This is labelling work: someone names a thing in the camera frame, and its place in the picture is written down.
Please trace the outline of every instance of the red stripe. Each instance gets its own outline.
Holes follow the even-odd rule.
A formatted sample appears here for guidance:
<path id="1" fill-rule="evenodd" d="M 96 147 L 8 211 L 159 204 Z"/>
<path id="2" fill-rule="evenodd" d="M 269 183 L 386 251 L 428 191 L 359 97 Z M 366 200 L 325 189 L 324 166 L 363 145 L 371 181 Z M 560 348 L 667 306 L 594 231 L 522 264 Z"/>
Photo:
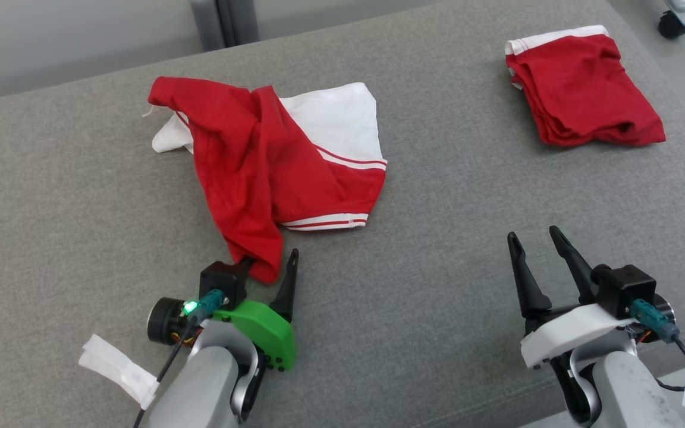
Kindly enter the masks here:
<path id="1" fill-rule="evenodd" d="M 329 150 L 324 149 L 323 147 L 316 146 L 316 148 L 321 150 L 322 152 L 326 153 L 329 156 L 338 158 L 338 159 L 343 160 L 343 161 L 353 162 L 353 163 L 363 163 L 364 165 L 366 163 L 380 163 L 381 165 L 388 166 L 388 163 L 383 162 L 382 160 L 353 160 L 353 159 L 348 159 L 348 158 L 344 158 L 342 156 L 335 155 L 334 153 L 330 152 Z"/>
<path id="2" fill-rule="evenodd" d="M 296 226 L 286 226 L 288 228 L 308 228 L 311 226 L 326 226 L 326 225 L 348 225 L 350 223 L 365 223 L 366 220 L 360 219 L 360 220 L 353 220 L 352 222 L 349 222 L 347 220 L 341 220 L 339 222 L 320 222 L 320 223 L 308 223 L 307 225 L 296 225 Z"/>

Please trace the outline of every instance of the gray fabric surface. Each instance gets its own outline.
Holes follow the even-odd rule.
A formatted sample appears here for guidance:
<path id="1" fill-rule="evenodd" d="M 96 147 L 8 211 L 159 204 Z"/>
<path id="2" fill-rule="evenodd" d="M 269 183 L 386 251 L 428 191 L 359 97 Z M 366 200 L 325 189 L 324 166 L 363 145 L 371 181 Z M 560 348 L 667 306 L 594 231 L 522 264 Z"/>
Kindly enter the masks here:
<path id="1" fill-rule="evenodd" d="M 538 141 L 503 43 L 597 23 L 666 143 Z M 285 232 L 301 252 L 297 364 L 267 374 L 248 426 L 506 427 L 562 411 L 554 374 L 520 355 L 512 230 L 555 306 L 577 291 L 552 224 L 593 265 L 654 276 L 685 339 L 685 109 L 664 76 L 601 1 L 451 2 L 0 99 L 0 427 L 131 426 L 135 402 L 78 366 L 81 345 L 97 333 L 157 372 L 169 349 L 146 338 L 150 307 L 196 295 L 199 271 L 228 260 L 191 155 L 150 148 L 169 117 L 141 118 L 159 75 L 280 96 L 364 81 L 378 101 L 380 200 L 365 228 Z M 672 347 L 641 353 L 657 374 L 683 366 Z"/>

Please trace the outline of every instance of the folded red garment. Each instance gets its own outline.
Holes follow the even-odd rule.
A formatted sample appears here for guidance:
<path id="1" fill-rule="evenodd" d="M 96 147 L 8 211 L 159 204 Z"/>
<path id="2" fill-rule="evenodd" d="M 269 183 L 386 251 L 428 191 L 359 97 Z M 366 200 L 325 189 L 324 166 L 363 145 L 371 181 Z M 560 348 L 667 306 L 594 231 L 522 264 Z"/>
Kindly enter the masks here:
<path id="1" fill-rule="evenodd" d="M 505 53 L 512 84 L 524 92 L 544 143 L 665 140 L 660 117 L 626 75 L 601 25 L 511 40 Z"/>
<path id="2" fill-rule="evenodd" d="M 214 81 L 169 77 L 152 85 L 149 103 L 176 111 L 192 133 L 197 176 L 231 257 L 235 262 L 245 256 L 256 259 L 250 274 L 261 282 L 274 282 L 279 274 L 282 235 L 277 223 L 305 231 L 362 226 L 384 184 L 387 162 L 380 158 L 376 123 L 369 129 L 373 138 L 361 138 L 348 135 L 347 124 L 340 120 L 345 108 L 358 106 L 351 96 L 364 97 L 371 115 L 375 100 L 363 84 L 339 92 L 304 99 L 315 108 L 308 127 L 323 127 L 329 117 L 337 120 L 334 136 L 339 141 L 314 144 L 272 87 L 250 92 Z M 339 96 L 342 102 L 335 102 Z M 296 108 L 296 114 L 302 109 Z M 358 158 L 351 158 L 350 152 Z"/>

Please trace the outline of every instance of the white fabric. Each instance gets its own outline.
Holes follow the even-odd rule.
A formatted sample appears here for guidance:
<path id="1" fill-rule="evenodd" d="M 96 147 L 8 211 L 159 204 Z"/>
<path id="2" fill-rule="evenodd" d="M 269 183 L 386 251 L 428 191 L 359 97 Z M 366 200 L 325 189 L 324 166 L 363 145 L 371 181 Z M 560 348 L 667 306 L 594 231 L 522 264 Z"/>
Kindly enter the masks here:
<path id="1" fill-rule="evenodd" d="M 377 102 L 365 84 L 315 90 L 279 101 L 329 162 L 356 169 L 384 170 L 388 165 L 380 151 Z M 193 152 L 193 143 L 187 125 L 174 114 L 152 139 L 152 148 L 158 153 L 180 147 Z"/>
<path id="2" fill-rule="evenodd" d="M 157 377 L 137 366 L 124 353 L 96 334 L 92 334 L 92 338 L 84 344 L 84 353 L 78 359 L 78 365 L 120 385 L 142 409 L 146 410 L 155 400 L 155 391 L 160 385 Z"/>
<path id="3" fill-rule="evenodd" d="M 587 27 L 573 28 L 571 30 L 561 30 L 560 32 L 544 33 L 537 36 L 528 36 L 521 39 L 509 40 L 504 46 L 504 54 L 519 55 L 524 51 L 528 51 L 528 49 L 533 49 L 566 36 L 588 37 L 595 36 L 597 34 L 609 36 L 609 33 L 607 33 L 604 25 L 589 25 Z"/>
<path id="4" fill-rule="evenodd" d="M 340 214 L 327 214 L 326 216 L 310 217 L 308 219 L 282 223 L 282 225 L 292 230 L 357 228 L 365 226 L 367 219 L 369 219 L 369 214 L 351 214 L 346 212 Z"/>

